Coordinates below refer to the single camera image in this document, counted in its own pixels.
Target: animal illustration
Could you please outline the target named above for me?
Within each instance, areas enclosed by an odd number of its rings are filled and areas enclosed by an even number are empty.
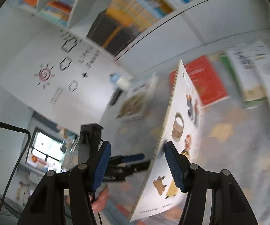
[[[166,193],[166,196],[165,196],[165,199],[169,198],[169,197],[175,197],[177,195],[177,192],[178,192],[178,188],[177,186],[175,185],[175,182],[172,181],[172,183],[170,184],[169,188],[168,188],[168,191]]]
[[[157,189],[159,195],[163,194],[163,192],[165,191],[165,187],[167,186],[167,185],[163,185],[163,183],[162,183],[164,178],[165,178],[165,176],[163,176],[163,177],[159,176],[157,180],[153,181],[153,184],[154,184],[155,188]]]
[[[192,96],[191,95],[186,95],[186,99],[187,99],[187,106],[189,106],[188,116],[190,117],[190,119],[192,121],[193,120]]]

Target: window frame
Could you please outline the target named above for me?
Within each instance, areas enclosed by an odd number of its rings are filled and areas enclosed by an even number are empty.
[[[36,148],[34,148],[34,140],[35,140],[35,137],[36,137],[36,135],[37,135],[38,132],[40,132],[40,133],[42,133],[42,134],[48,136],[49,138],[51,138],[51,139],[53,139],[53,140],[55,140],[55,141],[57,141],[57,142],[59,142],[59,143],[63,143],[63,140],[60,140],[60,139],[54,137],[53,135],[51,135],[51,134],[45,132],[44,130],[42,130],[42,129],[36,127],[36,128],[34,129],[34,132],[33,132],[33,134],[32,134],[32,137],[31,137],[31,141],[30,141],[30,144],[29,144],[29,147],[28,147],[28,152],[27,152],[27,155],[26,155],[25,163],[27,164],[27,160],[28,160],[30,148],[32,149],[32,150],[31,150],[31,154],[32,154],[32,151],[33,151],[33,150],[36,150],[36,151],[38,151],[38,152],[44,154],[44,155],[46,156],[45,161],[47,161],[47,159],[50,157],[50,158],[54,159],[55,161],[58,161],[58,162],[61,163],[61,160],[58,160],[58,159],[56,159],[56,158],[54,158],[54,157],[51,157],[51,156],[49,156],[48,154],[46,154],[46,153],[44,153],[44,152],[42,152],[42,151],[37,150]]]

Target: cartoon dog illustration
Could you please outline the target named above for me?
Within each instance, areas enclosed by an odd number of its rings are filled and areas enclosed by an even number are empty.
[[[164,178],[165,178],[165,176],[163,176],[163,177],[159,176],[157,180],[153,181],[153,184],[154,184],[155,188],[157,189],[159,195],[163,194],[163,192],[165,191],[165,187],[167,186],[167,185],[163,185],[163,183],[162,183]]]

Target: wall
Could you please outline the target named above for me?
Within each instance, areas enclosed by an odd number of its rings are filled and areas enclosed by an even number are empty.
[[[13,8],[12,0],[0,9],[0,77],[5,65],[47,24]],[[33,111],[0,86],[0,121],[27,128]],[[0,193],[3,193],[25,135],[0,129]]]
[[[189,8],[175,17],[171,16],[178,11],[159,20],[163,24],[124,53],[119,63],[137,76],[211,43],[270,29],[265,0],[193,0],[186,6]]]

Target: white shelf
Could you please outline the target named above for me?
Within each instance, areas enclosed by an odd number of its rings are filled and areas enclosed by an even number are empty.
[[[25,5],[25,4],[19,5],[19,8],[20,9],[23,9],[23,10],[29,12],[29,13],[32,13],[32,14],[36,14],[37,13],[37,10],[36,9],[34,9],[34,8],[28,6],[28,5]]]
[[[70,31],[85,38],[99,13],[106,10],[112,0],[96,0],[88,15],[70,28]]]
[[[45,16],[40,14],[40,11],[46,6],[46,4],[50,0],[38,0],[37,9],[31,10],[31,9],[25,9],[26,11],[36,14],[37,16],[43,18],[44,20],[51,22],[55,25],[57,25],[60,28],[65,28],[72,34],[76,35],[77,37],[80,37],[84,40],[90,41],[91,44],[94,46],[97,46],[94,42],[92,42],[90,39],[87,38],[87,34],[94,23],[95,19],[97,18],[98,14],[102,11],[106,10],[109,6],[110,2],[112,0],[76,0],[75,4],[72,8],[70,18],[68,20],[68,25],[66,27],[58,24],[57,22],[49,20],[49,18],[46,18]],[[149,27],[146,31],[144,31],[142,34],[140,34],[133,42],[131,42],[118,56],[115,57],[115,59],[119,59],[124,53],[126,53],[132,46],[134,46],[136,43],[138,43],[140,40],[142,40],[146,35],[151,33],[153,30],[167,22],[168,20],[172,19],[173,17],[179,15],[180,13],[188,10],[191,7],[194,7],[200,3],[203,3],[207,0],[192,0],[191,2],[184,4],[176,11],[170,13],[169,15],[165,16],[164,18],[158,20],[156,23],[154,23],[151,27]]]
[[[167,16],[163,17],[162,19],[159,19],[156,23],[154,23],[151,27],[146,29],[143,33],[141,33],[135,40],[133,40],[124,50],[122,50],[116,57],[115,59],[118,60],[124,53],[126,53],[131,47],[133,47],[135,44],[137,44],[140,40],[142,40],[144,37],[146,37],[149,33],[154,31],[156,28],[160,27],[162,24],[165,22],[169,21],[173,17],[183,13],[184,11],[200,4],[203,3],[207,0],[192,0],[189,3],[184,4],[181,6],[179,9],[176,11],[173,11],[172,13],[168,14]]]

